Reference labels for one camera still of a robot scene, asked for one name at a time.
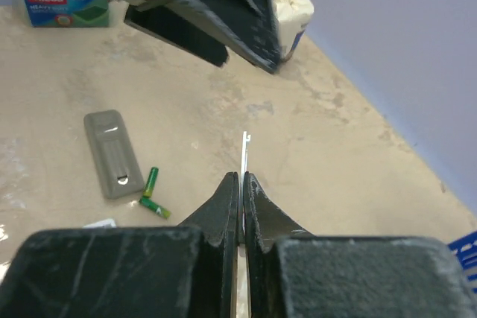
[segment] black metal part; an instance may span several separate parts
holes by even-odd
[[[0,318],[236,315],[239,176],[177,227],[39,232],[0,286]],[[244,178],[253,318],[476,318],[467,278],[427,238],[319,238]]]
[[[152,11],[162,7],[167,10]],[[148,13],[141,17],[137,11]],[[189,24],[178,22],[170,12]],[[173,21],[164,22],[163,14]],[[219,48],[213,39],[270,73],[276,72],[280,64],[272,0],[147,0],[138,7],[130,7],[126,22],[137,24],[135,28],[177,44],[212,64],[221,65],[227,59],[224,48]]]
[[[229,58],[224,45],[167,7],[138,11],[135,7],[129,6],[124,22],[214,66],[223,66]]]

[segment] green cylinder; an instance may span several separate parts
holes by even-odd
[[[139,200],[139,203],[145,208],[148,208],[149,210],[151,210],[152,212],[155,212],[160,217],[168,219],[169,216],[171,216],[171,212],[168,209],[163,208],[161,205],[155,203],[148,197],[142,197]]]
[[[152,167],[151,172],[149,173],[148,182],[146,183],[144,191],[142,192],[143,197],[152,197],[152,192],[154,191],[158,174],[159,168]]]

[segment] white small object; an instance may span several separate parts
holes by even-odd
[[[106,219],[98,221],[97,223],[91,223],[89,225],[83,226],[84,229],[92,229],[93,227],[102,227],[104,229],[109,229],[116,226],[116,222],[113,219]]]
[[[312,20],[315,7],[311,0],[274,0],[274,11],[282,59],[289,60]]]
[[[242,233],[245,235],[245,215],[244,215],[244,177],[247,172],[248,149],[251,136],[244,132],[241,141],[241,170],[240,170],[240,191],[238,193],[238,218],[241,218]]]

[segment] wall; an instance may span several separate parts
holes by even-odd
[[[477,1],[312,1],[307,34],[477,214]]]

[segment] white plastic bag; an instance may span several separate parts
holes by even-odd
[[[274,0],[282,59],[289,60],[305,28],[312,19],[315,7],[311,0]]]

